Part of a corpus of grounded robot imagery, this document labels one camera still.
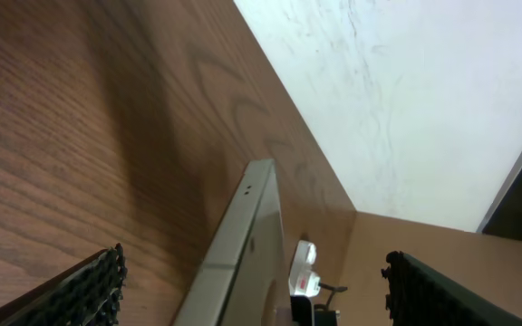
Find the white ceiling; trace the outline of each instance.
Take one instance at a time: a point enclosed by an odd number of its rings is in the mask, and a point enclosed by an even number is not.
[[[477,229],[522,150],[522,1],[236,3],[357,210]]]

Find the white plastic object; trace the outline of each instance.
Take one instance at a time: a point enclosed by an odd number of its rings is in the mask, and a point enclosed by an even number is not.
[[[306,297],[315,297],[319,291],[320,277],[311,270],[303,270],[297,278],[294,295],[304,295]]]
[[[312,271],[317,258],[315,244],[300,240],[295,250],[294,260],[289,273],[289,294],[314,297],[320,291],[320,277]]]

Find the wood grain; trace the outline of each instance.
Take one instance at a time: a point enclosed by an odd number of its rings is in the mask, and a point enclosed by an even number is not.
[[[231,1],[0,0],[0,305],[121,242],[122,323],[169,323],[258,158],[336,283],[353,206]]]
[[[336,295],[340,325],[392,325],[383,298],[386,254],[401,250],[522,319],[522,242],[360,213]]]

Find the black object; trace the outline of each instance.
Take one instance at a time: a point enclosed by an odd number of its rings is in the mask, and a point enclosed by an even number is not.
[[[337,326],[337,312],[315,311],[315,326]]]
[[[101,250],[0,308],[0,326],[118,324],[126,278],[120,244]]]
[[[303,295],[292,295],[290,300],[293,320],[299,326],[314,326],[314,309],[311,300]]]
[[[316,304],[314,306],[314,309],[316,311],[318,311],[318,310],[323,310],[325,312],[330,311],[330,303],[332,303],[332,299],[334,298],[334,295],[336,293],[348,291],[347,286],[331,286],[331,285],[327,285],[326,283],[321,283],[321,282],[319,283],[319,286],[322,289],[329,290],[331,292],[330,292],[330,296],[327,298],[327,302],[325,304]]]
[[[394,326],[522,326],[522,320],[484,300],[409,254],[386,256],[382,270],[390,294],[386,309]]]

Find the wooden wall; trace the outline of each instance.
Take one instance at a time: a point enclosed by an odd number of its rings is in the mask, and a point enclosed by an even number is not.
[[[0,0],[0,305],[120,242],[168,324],[257,158],[335,283],[353,206],[232,1]]]
[[[391,325],[384,310],[386,254],[408,253],[497,306],[522,318],[522,243],[393,218],[356,218],[334,307],[342,325]]]

